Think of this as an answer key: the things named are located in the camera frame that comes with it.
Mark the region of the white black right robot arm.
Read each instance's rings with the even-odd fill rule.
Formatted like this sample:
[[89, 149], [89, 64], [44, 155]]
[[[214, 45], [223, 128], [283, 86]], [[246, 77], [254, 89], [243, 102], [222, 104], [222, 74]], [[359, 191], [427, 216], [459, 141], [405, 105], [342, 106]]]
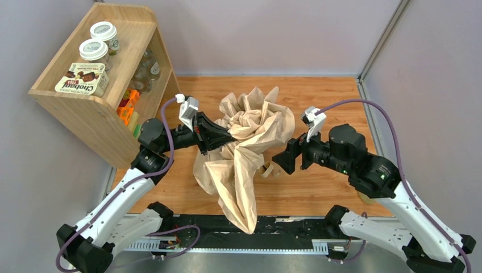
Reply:
[[475, 248], [475, 239], [454, 232], [416, 201], [399, 169], [390, 160], [370, 153], [365, 136], [352, 126], [333, 127], [326, 142], [319, 135], [293, 138], [272, 160], [291, 174], [298, 157], [302, 169], [317, 164], [347, 175], [352, 187], [385, 206], [402, 224], [402, 228], [385, 226], [334, 205], [325, 219], [343, 234], [390, 251], [414, 272], [471, 272], [468, 254]]

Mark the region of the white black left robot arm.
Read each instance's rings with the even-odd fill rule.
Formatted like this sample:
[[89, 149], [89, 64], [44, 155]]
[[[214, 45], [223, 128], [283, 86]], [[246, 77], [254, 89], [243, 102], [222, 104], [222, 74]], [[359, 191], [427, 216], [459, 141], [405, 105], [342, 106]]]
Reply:
[[174, 151], [195, 146], [206, 154], [236, 140], [203, 112], [182, 115], [181, 120], [180, 125], [169, 128], [162, 114], [142, 124], [140, 150], [121, 181], [75, 225], [64, 224], [58, 229], [55, 265], [59, 271], [105, 272], [129, 245], [158, 233], [172, 214], [159, 202], [148, 205], [128, 222], [120, 221], [167, 174], [174, 163]]

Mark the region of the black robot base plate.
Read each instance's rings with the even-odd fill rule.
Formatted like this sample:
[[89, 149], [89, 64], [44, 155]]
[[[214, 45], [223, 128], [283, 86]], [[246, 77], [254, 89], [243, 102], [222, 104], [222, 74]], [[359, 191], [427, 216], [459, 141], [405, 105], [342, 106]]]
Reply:
[[255, 231], [247, 234], [225, 216], [180, 214], [168, 217], [160, 231], [196, 225], [201, 235], [196, 248], [205, 249], [309, 249], [314, 239], [346, 242], [348, 236], [320, 217], [258, 216]]

